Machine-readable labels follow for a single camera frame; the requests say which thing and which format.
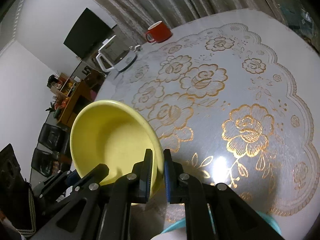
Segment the yellow bowl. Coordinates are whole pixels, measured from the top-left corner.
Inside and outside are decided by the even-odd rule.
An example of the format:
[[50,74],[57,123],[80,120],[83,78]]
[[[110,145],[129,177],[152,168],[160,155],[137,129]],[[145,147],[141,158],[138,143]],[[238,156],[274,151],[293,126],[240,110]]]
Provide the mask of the yellow bowl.
[[152,150],[150,196],[159,190],[164,174],[163,150],[156,132],[132,107],[113,100],[90,103],[76,116],[70,148],[74,167],[84,177],[99,164],[109,168],[101,185],[130,173],[135,163]]

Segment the black chair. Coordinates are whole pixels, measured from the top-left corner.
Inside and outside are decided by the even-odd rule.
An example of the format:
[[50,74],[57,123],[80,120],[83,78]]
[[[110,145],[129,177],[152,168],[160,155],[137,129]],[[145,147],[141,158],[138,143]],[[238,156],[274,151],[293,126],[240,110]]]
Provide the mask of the black chair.
[[31,160],[31,168],[48,178],[71,168],[70,132],[59,126],[43,124]]

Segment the lace floral table mat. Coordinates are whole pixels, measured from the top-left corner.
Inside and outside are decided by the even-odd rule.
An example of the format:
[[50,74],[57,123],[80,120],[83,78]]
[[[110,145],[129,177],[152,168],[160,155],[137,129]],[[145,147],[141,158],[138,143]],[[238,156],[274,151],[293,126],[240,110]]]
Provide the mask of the lace floral table mat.
[[113,100],[144,116],[204,183],[291,216],[319,184],[313,118],[276,52],[242,23],[188,35],[138,58]]

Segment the wooden shelf cabinet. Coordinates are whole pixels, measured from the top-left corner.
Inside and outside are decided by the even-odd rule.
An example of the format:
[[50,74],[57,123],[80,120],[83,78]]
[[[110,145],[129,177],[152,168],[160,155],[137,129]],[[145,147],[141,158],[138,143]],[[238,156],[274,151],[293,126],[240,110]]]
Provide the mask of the wooden shelf cabinet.
[[47,87],[54,96],[47,111],[58,125],[71,128],[80,111],[95,100],[104,81],[105,74],[83,61],[71,75],[51,75]]

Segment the white glass kettle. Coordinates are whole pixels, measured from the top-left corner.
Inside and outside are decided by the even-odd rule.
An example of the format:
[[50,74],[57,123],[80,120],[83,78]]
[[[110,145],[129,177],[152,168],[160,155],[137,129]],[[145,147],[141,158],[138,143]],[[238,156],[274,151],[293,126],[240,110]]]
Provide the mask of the white glass kettle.
[[99,67],[105,73],[112,70],[121,72],[133,64],[136,58],[137,53],[116,35],[103,42],[95,57]]

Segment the red mug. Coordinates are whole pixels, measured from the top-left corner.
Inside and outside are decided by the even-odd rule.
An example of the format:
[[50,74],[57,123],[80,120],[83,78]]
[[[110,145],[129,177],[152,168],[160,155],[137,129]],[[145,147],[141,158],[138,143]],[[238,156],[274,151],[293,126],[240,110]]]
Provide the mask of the red mug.
[[148,27],[145,38],[149,43],[161,43],[171,38],[173,33],[163,21],[158,21]]

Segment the black wall television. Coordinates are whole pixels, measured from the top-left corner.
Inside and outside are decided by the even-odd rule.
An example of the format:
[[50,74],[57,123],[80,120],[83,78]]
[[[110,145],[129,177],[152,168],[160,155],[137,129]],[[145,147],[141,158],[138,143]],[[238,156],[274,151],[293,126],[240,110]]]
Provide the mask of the black wall television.
[[86,8],[72,26],[63,44],[80,59],[84,59],[111,33],[112,28]]

